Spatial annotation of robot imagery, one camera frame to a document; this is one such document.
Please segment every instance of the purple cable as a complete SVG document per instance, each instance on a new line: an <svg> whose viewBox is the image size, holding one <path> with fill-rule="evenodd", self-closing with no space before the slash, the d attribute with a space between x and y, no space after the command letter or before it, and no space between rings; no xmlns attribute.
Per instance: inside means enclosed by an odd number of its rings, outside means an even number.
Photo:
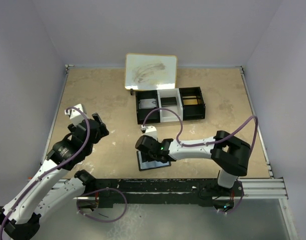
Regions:
<svg viewBox="0 0 306 240"><path fill-rule="evenodd" d="M80 111L78 108L74 107L74 106L71 106L71 107L68 107L65 112L67 112L67 110L69 109L73 109L73 110L76 110L77 112L79 112L83 118L85 119L85 122L86 122L86 126L87 126L87 134L86 134L86 138L85 138L85 141L83 143L83 145L81 146L81 148L74 154L72 155L70 158L68 158L67 160L63 161L61 164L57 165L56 167L53 167L52 169L44 172L43 174L41 174L37 179L39 181L41 181L46 175L48 175L49 173L51 173L52 171L56 170L56 169L59 169L61 168L63 165L69 163L71 160L73 160L78 154L81 153L81 151L85 148L87 142L88 142L88 139L89 139L89 136L90 136L90 125L89 125L89 121L87 119L87 116L82 112ZM11 207L11 211L8 212L8 214L5 216L2 224L1 224L1 228L0 228L0 240L3 240L3 230L5 228L5 225L6 225L6 222L7 220L9 219L9 217L11 216L12 212L16 209L16 207L18 206L18 204L20 203L21 200L23 200L23 198L30 192L30 190L37 184L37 181L33 181L27 188L26 190L20 195L20 197L17 199L17 201L14 203L14 205Z"/></svg>
<svg viewBox="0 0 306 240"><path fill-rule="evenodd" d="M195 144L184 144L184 143L181 143L181 141L179 140L179 136L182 134L182 132L183 132L183 121L182 121L182 119L181 119L181 117L176 113L176 112L174 112L173 110L171 110L171 109L167 109L167 108L164 108L164 107L160 107L160 108L156 108L156 109L153 109L153 110L151 110L148 114L147 114L147 116L145 117L145 119L144 119L144 122L143 122L143 126L145 126L145 123L146 123L146 121L147 121L147 119L148 119L148 117L153 113L153 112L156 112L156 111L158 111L158 110L165 110L165 111L169 111L169 112L171 112L171 113L173 113L177 118L178 118L178 120L179 120L179 123L181 124L181 129L179 130L179 133L177 134L177 136L176 136L176 141L178 142L178 144L180 144L181 146L183 146L183 147L198 147L198 146L204 146L205 144L204 143L195 143Z"/></svg>
<svg viewBox="0 0 306 240"><path fill-rule="evenodd" d="M179 140L179 136L182 134L183 132L183 121L182 119L180 118L180 116L174 112L173 110L170 110L170 109L167 109L167 108L164 108L164 107L160 107L160 108L155 108L153 110L151 110L147 116L145 117L144 119L144 122L143 122L143 126L145 126L145 123L148 119L148 117L153 113L153 112L156 112L158 110L165 110L165 111L169 111L171 113L173 113L179 120L179 123L181 125L181 129L179 130L179 133L177 134L176 136L176 141L178 142L178 144L180 144L181 146L183 147L199 147L199 146L205 146L205 143L201 142L201 143L195 143L195 144L184 144L184 143L181 143L181 141ZM252 119L255 120L255 130L254 130L254 136L253 136L253 141L252 141L252 145L251 145L251 148L250 148L250 154L252 153L253 151L253 148L254 148L254 144L255 144L255 139L256 139L256 133L257 133L257 126L258 126L258 119L257 119L257 116L255 115L252 115L250 116L241 126L239 126L234 132L232 132L230 135L226 136L225 138L221 139L221 140L218 140L218 141L209 141L206 143L206 145L210 145L210 144L219 144L219 143L222 143L228 139L230 139L231 137L233 137L235 134L237 134L239 131L241 131L248 123L249 121L251 121Z"/></svg>
<svg viewBox="0 0 306 240"><path fill-rule="evenodd" d="M237 182L241 185L241 188L242 188L242 196L241 196L240 199L238 200L236 206L235 206L233 209L231 209L230 211L227 212L228 214L229 214L229 213L231 214L232 212L236 211L236 209L237 209L238 206L241 204L242 199L243 199L243 197L244 197L244 188L243 188L243 184L242 184L240 181L237 181Z"/></svg>
<svg viewBox="0 0 306 240"><path fill-rule="evenodd" d="M77 210L78 210L78 212L79 212L80 214L84 215L85 217L87 217L87 218L89 218L89 219L92 219L92 220L95 220L95 221L100 222L100 223L106 223L106 222L107 222L107 223L113 223L113 222L116 222L117 220L121 219L122 216L125 214L126 209L127 209L127 200L126 200L125 195L124 195L121 191L119 191L118 189L108 187L108 188L103 188L103 189L99 189L99 190L96 190L96 191L92 191L92 192L83 194L82 196L87 196L87 195L99 193L99 192L106 191L106 190L112 190L112 191L118 192L118 193L123 197L123 199L124 199L124 201L125 201L125 208L124 208L124 211L122 212L122 214L121 214L119 217L117 217L117 218L115 218L115 219L112 219L112 220L101 220L101 219L95 218L95 217L93 217L93 216L87 215L87 214L84 213L84 212L80 209L80 207L78 206L78 199L77 199L77 203L76 203L76 204L77 204Z"/></svg>

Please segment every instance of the purple wire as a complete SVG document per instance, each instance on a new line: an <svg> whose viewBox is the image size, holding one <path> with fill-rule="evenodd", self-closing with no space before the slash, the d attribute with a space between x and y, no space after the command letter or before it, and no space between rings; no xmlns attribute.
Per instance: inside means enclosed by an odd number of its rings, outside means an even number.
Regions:
<svg viewBox="0 0 306 240"><path fill-rule="evenodd" d="M145 117L144 122L143 122L143 126L145 126L145 123L146 123L148 117L149 117L153 112L156 112L156 111L159 111L159 110L169 111L169 112L173 113L173 114L178 118L179 123L180 123L180 125L181 125L181 128L180 128L180 130L179 130L179 132L178 132L178 134L177 134L177 136L176 136L176 141L177 141L178 144L180 144L181 146L183 146L183 147L188 147L188 148L189 148L189 147L193 147L193 146L194 146L194 147L199 147L199 146L205 146L205 145L210 145L210 144L216 144L216 143L219 144L219 143L222 143L222 142L224 142L224 141L230 139L231 137L233 137L235 134L237 134L239 131L241 131L241 130L249 123L249 121L251 121L252 119L254 119L254 120L255 120L255 130L254 130L252 145L251 145L251 148L250 148L250 154L251 154L252 151L253 151L253 148L254 148L254 145L255 145L256 133L257 133L257 126L258 126L258 119L257 119L257 116L255 116L255 115L250 116L250 117L249 117L241 126L239 126L234 132L232 132L230 135L226 136L225 138L223 138L223 139L221 139L221 140L218 140L218 141L209 141L209 142L207 142L207 143L201 142L201 143L195 143L195 144L184 144L184 143L181 143L181 141L179 140L179 136L180 136L180 135L182 134L182 132L183 132L183 121L182 121L182 119L180 118L180 116L179 116L176 112L174 112L173 110L171 110L171 109L167 109L167 108L164 108L164 107L161 108L161 107L160 107L160 108L155 108L155 109L151 110L151 111L147 114L147 116Z"/></svg>
<svg viewBox="0 0 306 240"><path fill-rule="evenodd" d="M118 192L118 193L123 197L123 199L124 199L124 201L125 201L125 208L124 208L124 211L122 212L122 214L121 214L119 217L117 217L117 218L115 218L115 219L112 219L112 220L101 220L101 219L98 219L98 218L96 218L96 217L87 215L87 214L84 213L84 212L80 209L80 207L78 206L78 199L77 199L77 203L76 203L76 204L77 204L77 210L78 210L78 212L79 212L80 214L84 215L85 217L87 217L87 218L89 218L89 219L92 219L92 220L95 220L95 221L100 222L100 223L106 223L106 222L107 222L107 223L113 223L113 222L116 222L117 220L121 219L122 216L125 214L126 209L127 209L127 200L126 200L125 195L124 195L121 191L119 191L118 189L108 187L108 188L103 188L103 189L99 189L99 190L96 190L96 191L92 191L92 192L83 194L82 196L88 196L88 195L95 194L95 193L99 193L99 192L106 191L106 190L112 190L112 191Z"/></svg>
<svg viewBox="0 0 306 240"><path fill-rule="evenodd" d="M232 212L236 211L236 209L237 209L238 206L241 204L242 199L243 199L243 197L244 197L244 188L243 188L243 184L242 184L240 181L237 181L237 182L241 185L241 188L242 188L242 196L241 196L240 199L238 200L236 206L235 206L233 209L231 209L230 211L227 212L228 214L229 214L229 213L231 214Z"/></svg>
<svg viewBox="0 0 306 240"><path fill-rule="evenodd" d="M81 146L81 148L74 154L72 155L70 158L68 158L67 160L65 160L64 162L62 162L61 164L57 165L56 167L53 167L52 169L44 172L43 174L41 174L37 179L39 181L41 181L46 175L48 175L49 173L51 173L52 171L61 168L62 166L64 166L65 164L69 163L71 160L73 160L78 154L81 153L81 151L85 148L88 140L89 140L89 136L90 136L90 125L89 125L89 121L87 116L80 111L78 108L71 106L68 107L65 112L67 112L67 110L69 109L73 109L76 110L77 112L79 112L83 118L85 119L86 122L86 126L87 126L87 134L86 134L86 138L85 141L83 143L83 145ZM21 200L23 200L23 198L31 191L31 189L37 184L37 181L32 181L32 183L25 189L25 191L19 196L19 198L17 199L17 201L14 203L14 205L11 207L11 211L8 212L8 214L5 216L2 224L1 224L1 228L0 228L0 240L3 240L3 230L5 228L6 222L9 219L9 217L11 216L12 212L16 209L16 207L18 206L18 204L20 203Z"/></svg>

